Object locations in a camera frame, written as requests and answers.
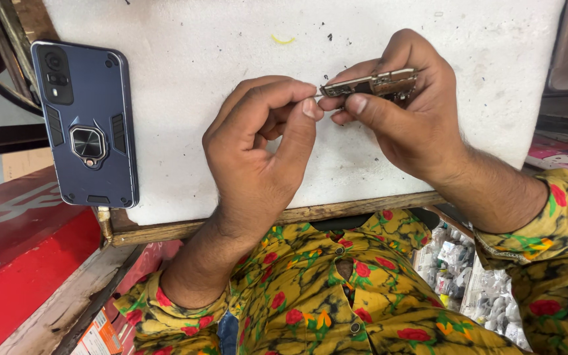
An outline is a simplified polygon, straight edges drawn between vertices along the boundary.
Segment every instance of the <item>foam work surface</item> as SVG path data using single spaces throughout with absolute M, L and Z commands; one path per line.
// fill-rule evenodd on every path
M 203 218 L 216 207 L 201 136 L 241 80 L 280 74 L 321 85 L 324 75 L 379 57 L 405 27 L 455 70 L 466 139 L 522 166 L 564 3 L 43 1 L 62 40 L 115 48 L 130 62 L 141 197 L 128 216 L 141 225 Z M 329 115 L 290 207 L 431 190 L 391 165 L 367 128 L 337 126 Z

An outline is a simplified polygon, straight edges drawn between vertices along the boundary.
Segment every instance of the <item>finger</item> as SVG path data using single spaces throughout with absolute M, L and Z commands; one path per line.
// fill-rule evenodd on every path
M 371 73 L 385 73 L 402 68 L 423 71 L 440 60 L 443 59 L 429 41 L 414 30 L 405 28 L 391 36 L 390 43 Z
M 354 116 L 352 116 L 350 113 L 348 113 L 348 111 L 345 110 L 336 112 L 330 117 L 330 119 L 337 125 L 345 125 L 348 122 L 357 120 L 356 118 L 354 118 Z
M 253 140 L 253 149 L 265 149 L 268 141 L 261 134 L 257 134 Z
M 313 98 L 299 102 L 290 113 L 280 146 L 275 152 L 276 169 L 303 178 L 316 137 L 316 122 L 322 110 Z
M 218 111 L 218 115 L 214 119 L 214 121 L 209 125 L 209 128 L 204 134 L 204 137 L 210 136 L 214 131 L 218 129 L 218 127 L 225 121 L 225 117 L 229 115 L 229 112 L 233 109 L 234 106 L 241 100 L 241 98 L 249 91 L 251 88 L 255 86 L 266 85 L 269 83 L 280 82 L 282 80 L 291 80 L 290 77 L 284 77 L 281 75 L 268 75 L 265 77 L 259 77 L 255 79 L 248 79 L 241 81 L 229 94 L 229 96 L 225 99 L 220 110 Z
M 364 62 L 359 62 L 354 64 L 348 69 L 345 69 L 341 73 L 338 73 L 336 77 L 328 80 L 326 85 L 331 85 L 334 83 L 345 82 L 347 80 L 357 79 L 361 77 L 368 76 L 372 70 L 376 67 L 379 58 L 366 60 Z
M 298 80 L 255 86 L 229 112 L 216 134 L 238 143 L 243 150 L 249 150 L 253 146 L 254 135 L 266 122 L 270 110 L 301 101 L 316 92 L 316 86 Z
M 269 116 L 264 122 L 264 125 L 262 126 L 262 128 L 260 128 L 258 133 L 260 134 L 267 133 L 269 131 L 272 131 L 275 125 L 278 125 L 280 123 L 285 123 L 286 120 L 288 119 L 288 115 L 290 115 L 290 111 L 292 111 L 293 107 L 295 107 L 295 104 L 296 104 L 295 102 L 291 102 L 284 107 L 272 109 L 269 112 Z
M 389 100 L 367 93 L 355 93 L 348 97 L 345 108 L 357 120 L 377 133 L 395 137 L 404 131 L 405 124 L 414 124 L 413 112 L 403 110 Z
M 338 109 L 339 107 L 343 107 L 344 103 L 345 98 L 343 96 L 322 97 L 321 100 L 319 100 L 318 105 L 324 111 L 332 111 Z
M 269 132 L 265 132 L 265 133 L 261 133 L 264 138 L 266 138 L 267 140 L 276 140 L 278 139 L 279 136 L 281 136 L 282 134 L 284 134 L 284 131 L 286 130 L 286 122 L 284 123 L 278 123 L 277 125 L 275 125 L 275 127 L 273 127 L 272 130 L 270 130 Z

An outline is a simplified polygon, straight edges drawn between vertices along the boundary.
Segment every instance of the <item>smartphone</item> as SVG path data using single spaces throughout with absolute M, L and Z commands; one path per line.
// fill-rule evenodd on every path
M 55 41 L 31 47 L 60 195 L 72 205 L 139 201 L 126 57 Z

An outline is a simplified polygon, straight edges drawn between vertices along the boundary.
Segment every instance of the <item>floral shirt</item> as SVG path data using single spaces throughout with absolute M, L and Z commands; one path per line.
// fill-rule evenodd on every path
M 509 234 L 477 231 L 486 269 L 507 269 L 525 334 L 541 354 L 568 352 L 568 172 L 548 184 L 543 211 Z M 242 258 L 228 289 L 188 310 L 159 287 L 160 272 L 115 302 L 135 325 L 140 354 L 217 354 L 217 321 L 239 319 L 239 354 L 520 354 L 507 338 L 443 308 L 409 258 L 430 231 L 408 210 L 374 214 L 352 230 L 273 227 Z M 350 278 L 335 261 L 353 263 Z

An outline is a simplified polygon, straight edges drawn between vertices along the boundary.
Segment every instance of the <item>forearm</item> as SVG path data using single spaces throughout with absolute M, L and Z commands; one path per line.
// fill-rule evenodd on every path
M 468 147 L 451 171 L 428 183 L 485 232 L 517 230 L 547 202 L 543 182 L 480 150 Z
M 179 249 L 161 279 L 163 292 L 172 302 L 184 308 L 202 308 L 225 291 L 233 267 L 259 239 L 228 235 L 225 230 L 225 222 L 215 212 Z

